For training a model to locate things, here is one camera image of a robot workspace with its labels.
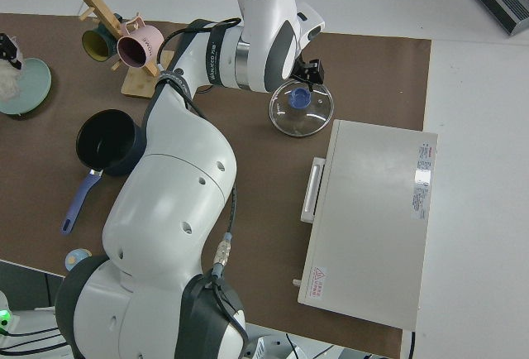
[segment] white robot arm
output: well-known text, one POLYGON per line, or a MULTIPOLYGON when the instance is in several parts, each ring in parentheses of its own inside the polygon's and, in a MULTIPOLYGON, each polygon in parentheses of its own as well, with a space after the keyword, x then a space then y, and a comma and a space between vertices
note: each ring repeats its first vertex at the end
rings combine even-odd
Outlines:
POLYGON ((238 2, 244 26, 196 21, 186 30, 145 113, 145 154, 105 224, 107 257, 81 261, 61 286, 57 322, 77 358, 242 356, 244 311, 222 277, 231 232, 212 271, 203 275, 200 262, 236 160, 186 105, 205 84, 274 91, 324 23, 294 0, 238 2))

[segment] brown table mat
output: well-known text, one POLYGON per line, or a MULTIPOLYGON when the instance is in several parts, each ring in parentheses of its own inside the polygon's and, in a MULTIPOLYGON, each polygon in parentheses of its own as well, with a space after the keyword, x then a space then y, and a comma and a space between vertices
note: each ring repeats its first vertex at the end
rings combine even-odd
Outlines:
MULTIPOLYGON (((154 25, 165 35, 179 27, 154 25)), ((92 27, 76 17, 0 14, 0 31, 17 36, 24 56, 42 59, 52 73, 50 94, 36 110, 22 117, 0 115, 0 258, 60 275, 68 251, 102 252, 102 227, 125 181, 104 176, 89 193, 72 234, 60 235, 88 172, 75 154, 79 128, 108 108, 141 123, 148 103, 120 94, 126 68, 112 72, 113 60, 98 63, 85 55, 80 38, 92 27)), ((303 54, 305 60, 322 60, 335 118, 421 130, 430 44, 321 34, 303 54)), ((237 158, 238 207, 226 278, 245 305, 247 321, 398 357, 400 330, 298 303, 292 280, 303 274, 311 231, 299 218, 312 158, 326 156, 331 124, 314 136, 285 136, 269 121, 269 100, 269 94, 222 88, 196 97, 237 158)), ((228 208, 204 247, 204 269, 226 230, 228 208)))

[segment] pink mug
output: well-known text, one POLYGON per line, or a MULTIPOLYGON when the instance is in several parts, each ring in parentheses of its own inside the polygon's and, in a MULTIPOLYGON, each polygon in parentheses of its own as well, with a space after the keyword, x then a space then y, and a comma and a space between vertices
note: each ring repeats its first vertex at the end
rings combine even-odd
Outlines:
POLYGON ((123 36, 117 41, 117 53, 125 64, 141 68, 154 59, 164 41, 163 34, 154 26, 146 26, 140 16, 122 23, 123 36), (137 22, 137 28, 130 32, 127 25, 137 22))

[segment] blue handle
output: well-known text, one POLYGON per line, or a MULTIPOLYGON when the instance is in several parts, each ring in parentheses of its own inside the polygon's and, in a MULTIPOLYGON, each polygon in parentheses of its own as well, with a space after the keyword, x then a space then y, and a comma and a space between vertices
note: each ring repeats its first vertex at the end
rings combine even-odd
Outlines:
POLYGON ((83 180, 79 189, 75 193, 74 200, 70 204, 68 212, 66 213, 66 218, 64 219, 63 226, 60 229, 60 232, 63 235, 68 235, 74 229, 75 220, 79 212, 81 211, 81 206, 88 194, 88 191, 101 179, 101 175, 96 172, 93 174, 91 171, 83 180))

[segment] metal connector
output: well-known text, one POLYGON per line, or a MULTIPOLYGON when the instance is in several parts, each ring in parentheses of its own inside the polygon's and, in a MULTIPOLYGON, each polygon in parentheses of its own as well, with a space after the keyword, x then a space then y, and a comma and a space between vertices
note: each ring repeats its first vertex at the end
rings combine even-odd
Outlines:
POLYGON ((213 257, 213 270, 212 275, 220 278, 224 267, 228 262, 228 257, 230 256, 231 249, 231 234, 226 232, 224 234, 224 239, 218 244, 217 253, 213 257))

